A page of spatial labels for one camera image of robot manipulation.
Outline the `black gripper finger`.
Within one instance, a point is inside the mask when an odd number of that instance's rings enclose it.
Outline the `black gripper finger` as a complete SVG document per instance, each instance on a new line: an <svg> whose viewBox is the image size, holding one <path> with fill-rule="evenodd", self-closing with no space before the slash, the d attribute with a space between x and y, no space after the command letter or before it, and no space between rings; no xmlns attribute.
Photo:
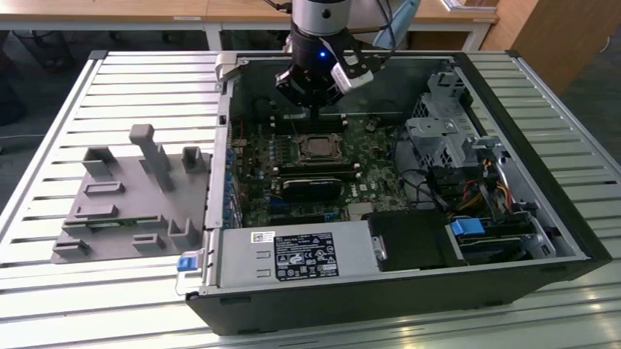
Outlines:
<svg viewBox="0 0 621 349"><path fill-rule="evenodd" d="M299 71L285 71L275 75L275 88L287 100L302 108L305 116L315 119L315 102L313 90L307 88L307 80Z"/></svg>
<svg viewBox="0 0 621 349"><path fill-rule="evenodd" d="M342 92L338 86L330 86L327 89L315 92L315 118L319 116L321 110L330 105L334 105L342 98Z"/></svg>

